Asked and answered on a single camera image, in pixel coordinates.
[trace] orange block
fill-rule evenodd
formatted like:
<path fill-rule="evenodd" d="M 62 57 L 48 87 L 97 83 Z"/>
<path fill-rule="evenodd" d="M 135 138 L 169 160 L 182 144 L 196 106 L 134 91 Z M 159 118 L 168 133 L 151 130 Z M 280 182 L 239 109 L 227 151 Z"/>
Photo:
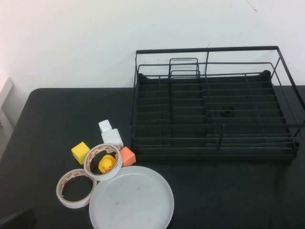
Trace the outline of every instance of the orange block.
<path fill-rule="evenodd" d="M 135 163 L 135 154 L 129 148 L 124 147 L 120 150 L 120 153 L 123 158 L 122 167 L 131 166 L 133 163 Z"/>

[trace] tape roll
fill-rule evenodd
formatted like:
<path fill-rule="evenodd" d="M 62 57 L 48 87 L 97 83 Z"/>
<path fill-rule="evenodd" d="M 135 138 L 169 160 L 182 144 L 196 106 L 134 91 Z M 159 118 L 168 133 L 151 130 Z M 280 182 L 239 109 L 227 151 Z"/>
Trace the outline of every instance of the tape roll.
<path fill-rule="evenodd" d="M 65 186 L 65 184 L 68 182 L 68 180 L 71 180 L 73 178 L 80 177 L 80 176 L 89 177 L 93 181 L 93 186 L 92 186 L 92 189 L 91 189 L 90 193 L 88 194 L 88 196 L 86 196 L 84 199 L 81 199 L 78 201 L 68 201 L 65 198 L 63 198 L 62 190 L 63 190 L 63 187 Z M 72 171 L 66 173 L 65 175 L 63 175 L 62 178 L 59 180 L 57 187 L 56 187 L 56 195 L 64 206 L 66 206 L 68 208 L 82 208 L 82 207 L 86 206 L 87 204 L 89 204 L 91 195 L 92 195 L 93 190 L 96 187 L 96 185 L 97 185 L 97 181 L 92 179 L 85 172 L 84 169 L 75 169 L 75 170 L 72 170 Z"/>
<path fill-rule="evenodd" d="M 97 175 L 97 174 L 92 173 L 90 171 L 91 161 L 101 151 L 105 151 L 105 150 L 107 153 L 115 152 L 117 154 L 118 158 L 117 158 L 117 163 L 116 163 L 115 167 L 109 173 L 106 173 L 106 174 Z M 109 144 L 100 144 L 100 145 L 92 148 L 92 150 L 90 150 L 90 152 L 87 154 L 87 156 L 85 158 L 85 162 L 84 162 L 84 170 L 93 179 L 98 180 L 98 181 L 103 181 L 103 180 L 108 180 L 108 179 L 114 177 L 120 171 L 122 164 L 123 164 L 123 158 L 117 147 L 115 147 L 113 145 L 109 145 Z"/>

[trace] drain hole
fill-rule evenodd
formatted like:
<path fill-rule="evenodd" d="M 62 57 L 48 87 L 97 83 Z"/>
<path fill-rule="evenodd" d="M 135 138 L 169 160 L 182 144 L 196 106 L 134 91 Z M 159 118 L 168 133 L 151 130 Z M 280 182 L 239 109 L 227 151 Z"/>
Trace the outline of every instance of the drain hole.
<path fill-rule="evenodd" d="M 224 117 L 233 117 L 234 116 L 234 108 L 231 106 L 224 106 L 221 111 L 221 115 Z"/>

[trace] white wall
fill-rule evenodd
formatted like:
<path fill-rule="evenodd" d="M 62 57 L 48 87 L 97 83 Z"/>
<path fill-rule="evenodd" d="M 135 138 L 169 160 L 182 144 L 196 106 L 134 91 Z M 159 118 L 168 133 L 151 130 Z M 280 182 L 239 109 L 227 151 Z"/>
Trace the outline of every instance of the white wall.
<path fill-rule="evenodd" d="M 131 87 L 137 49 L 278 45 L 304 84 L 303 0 L 0 0 L 16 124 L 40 87 Z"/>

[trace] white ceramic plate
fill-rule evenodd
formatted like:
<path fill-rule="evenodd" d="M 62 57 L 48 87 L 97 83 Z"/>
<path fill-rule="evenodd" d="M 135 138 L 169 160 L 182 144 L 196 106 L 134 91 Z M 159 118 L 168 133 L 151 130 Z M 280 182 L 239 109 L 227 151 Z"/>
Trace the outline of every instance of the white ceramic plate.
<path fill-rule="evenodd" d="M 159 173 L 129 166 L 97 185 L 89 214 L 95 229 L 165 229 L 173 208 L 173 192 Z"/>

